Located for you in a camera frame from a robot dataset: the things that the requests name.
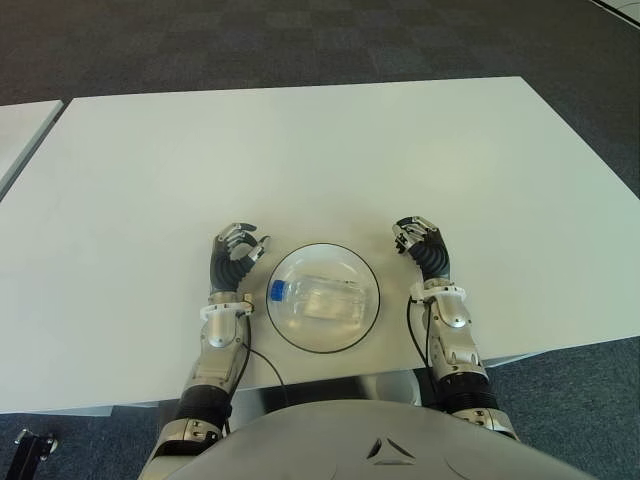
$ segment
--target plastic bottle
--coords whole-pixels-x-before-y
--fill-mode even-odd
[[[275,280],[269,297],[298,320],[305,318],[359,323],[364,315],[365,291],[345,280],[304,275],[290,282]]]

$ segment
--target black wire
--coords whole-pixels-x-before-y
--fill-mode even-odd
[[[240,380],[242,380],[242,376],[244,375],[244,371],[247,369],[247,364],[249,363],[249,354],[251,353],[251,322],[249,321],[249,316],[245,316],[247,320],[247,343],[243,343],[245,348],[247,349],[247,356],[244,357],[244,362],[242,363],[242,368],[240,368],[240,373],[238,375],[238,380],[233,385],[233,388],[229,391],[229,399],[233,398],[233,394],[236,393],[236,389],[238,385],[240,385]]]
[[[285,407],[288,407],[289,406],[289,395],[287,395],[287,387],[285,386],[284,382],[282,381],[282,377],[280,376],[280,372],[278,372],[278,369],[275,367],[275,365],[273,363],[271,363],[271,360],[269,360],[263,354],[261,354],[260,352],[256,352],[253,348],[250,348],[250,347],[247,347],[247,348],[249,349],[249,351],[251,353],[253,353],[254,355],[257,355],[258,357],[263,359],[265,362],[267,362],[267,364],[273,370],[273,373],[276,374],[276,377],[278,377],[278,381],[280,382],[280,388],[282,389],[282,396],[284,397],[284,405],[285,405]]]
[[[412,303],[417,303],[417,302],[414,302],[413,300],[411,300],[411,297],[409,297],[409,300],[407,301],[407,327],[409,328],[409,335],[411,335],[411,340],[413,340],[413,345],[416,347],[418,355],[420,355],[420,358],[422,359],[424,366],[429,368],[429,362],[427,362],[427,358],[422,353],[422,350],[420,350],[420,346],[418,345],[416,336],[413,333],[413,327],[411,326],[411,304]]]
[[[409,328],[409,334],[411,335],[411,340],[413,341],[413,345],[416,347],[418,355],[420,355],[420,358],[422,359],[422,362],[424,363],[424,366],[427,369],[427,376],[429,377],[431,390],[433,391],[434,396],[437,396],[438,390],[436,389],[435,379],[433,378],[433,371],[431,370],[431,367],[429,366],[429,362],[427,360],[427,356],[429,355],[429,334],[431,332],[431,304],[433,303],[433,301],[434,301],[434,298],[431,297],[425,302],[427,304],[427,337],[425,339],[424,353],[422,353],[422,350],[418,345],[418,341],[416,340],[416,336],[413,333],[413,327],[411,325],[411,304],[418,303],[416,301],[411,300],[411,297],[409,297],[409,300],[407,301],[407,327]],[[429,408],[438,407],[438,404],[436,402],[434,404],[427,405],[427,407]]]

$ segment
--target floor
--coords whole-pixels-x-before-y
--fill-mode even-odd
[[[0,0],[0,7],[0,104],[520,75],[640,196],[640,31],[588,0]],[[639,359],[636,338],[547,353],[491,376],[525,443],[598,478],[640,478]],[[135,478],[162,416],[159,408],[126,407],[107,418],[0,415],[0,474],[13,436],[29,426],[61,438],[38,478]]]

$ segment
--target robot forearm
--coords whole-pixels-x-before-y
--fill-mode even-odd
[[[425,306],[427,368],[441,408],[463,420],[517,438],[509,417],[499,410],[489,377],[471,337],[466,292],[449,280],[449,255],[440,231],[420,217],[394,225],[396,245],[416,261],[424,285],[412,299]]]
[[[200,356],[178,402],[175,418],[162,429],[141,479],[166,478],[222,438],[251,345],[251,296],[236,290],[264,253],[269,238],[256,241],[248,233],[253,230],[252,225],[235,223],[215,239],[209,305],[200,311],[204,321]],[[248,245],[251,250],[232,259],[232,252],[240,245]]]

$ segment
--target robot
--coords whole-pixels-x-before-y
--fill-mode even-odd
[[[436,394],[434,408],[375,400],[307,403],[225,437],[251,352],[253,304],[238,287],[269,242],[252,236],[253,225],[234,223],[214,241],[200,356],[139,479],[591,478],[519,442],[491,391],[471,337],[465,290],[449,278],[440,230],[421,217],[392,228],[398,252],[422,272],[424,283],[407,303],[407,323]],[[238,258],[239,251],[246,254]],[[424,353],[409,321],[412,304],[423,308]]]

